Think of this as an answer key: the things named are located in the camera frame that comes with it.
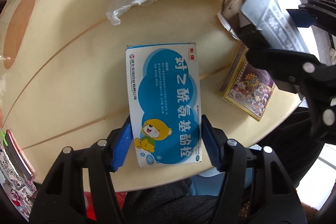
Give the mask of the blue white medicine box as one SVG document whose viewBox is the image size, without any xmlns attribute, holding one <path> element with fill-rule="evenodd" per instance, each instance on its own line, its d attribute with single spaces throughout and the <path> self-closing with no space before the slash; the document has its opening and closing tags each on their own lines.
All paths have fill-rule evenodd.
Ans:
<svg viewBox="0 0 336 224">
<path fill-rule="evenodd" d="M 201 162 L 197 46 L 169 43 L 125 51 L 129 115 L 138 165 Z"/>
</svg>

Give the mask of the floral patterned cloth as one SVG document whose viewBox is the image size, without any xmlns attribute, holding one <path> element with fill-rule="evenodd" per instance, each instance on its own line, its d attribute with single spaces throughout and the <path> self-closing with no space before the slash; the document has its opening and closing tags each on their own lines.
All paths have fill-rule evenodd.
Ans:
<svg viewBox="0 0 336 224">
<path fill-rule="evenodd" d="M 37 192 L 37 188 L 32 181 L 22 177 L 17 172 L 2 144 L 1 188 L 16 210 L 28 222 L 34 203 L 32 196 Z"/>
</svg>

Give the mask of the pink smartphone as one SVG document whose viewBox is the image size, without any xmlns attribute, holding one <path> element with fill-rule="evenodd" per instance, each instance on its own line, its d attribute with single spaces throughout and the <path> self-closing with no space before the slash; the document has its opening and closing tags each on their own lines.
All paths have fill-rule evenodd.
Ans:
<svg viewBox="0 0 336 224">
<path fill-rule="evenodd" d="M 35 169 L 24 152 L 19 148 L 10 130 L 5 131 L 5 150 L 17 174 L 32 181 L 35 178 Z"/>
</svg>

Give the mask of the gold purple card box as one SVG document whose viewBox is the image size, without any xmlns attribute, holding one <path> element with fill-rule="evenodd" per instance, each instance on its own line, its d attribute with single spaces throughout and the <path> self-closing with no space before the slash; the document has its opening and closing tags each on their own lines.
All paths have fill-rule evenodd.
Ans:
<svg viewBox="0 0 336 224">
<path fill-rule="evenodd" d="M 218 94 L 242 112 L 260 121 L 276 84 L 267 71 L 256 69 L 248 63 L 245 56 L 247 51 L 248 48 L 240 44 Z"/>
</svg>

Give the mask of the cream wooden coffee table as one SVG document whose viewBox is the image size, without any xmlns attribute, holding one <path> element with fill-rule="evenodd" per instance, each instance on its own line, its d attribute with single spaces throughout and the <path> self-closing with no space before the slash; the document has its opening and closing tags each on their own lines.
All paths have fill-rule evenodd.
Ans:
<svg viewBox="0 0 336 224">
<path fill-rule="evenodd" d="M 1 13 L 1 111 L 42 182 L 66 146 L 82 149 L 129 114 L 127 46 L 195 43 L 201 106 L 214 127 L 253 145 L 299 105 L 275 90 L 256 121 L 218 96 L 239 47 L 220 24 L 220 0 L 158 0 L 133 7 L 114 26 L 113 0 L 8 0 Z"/>
</svg>

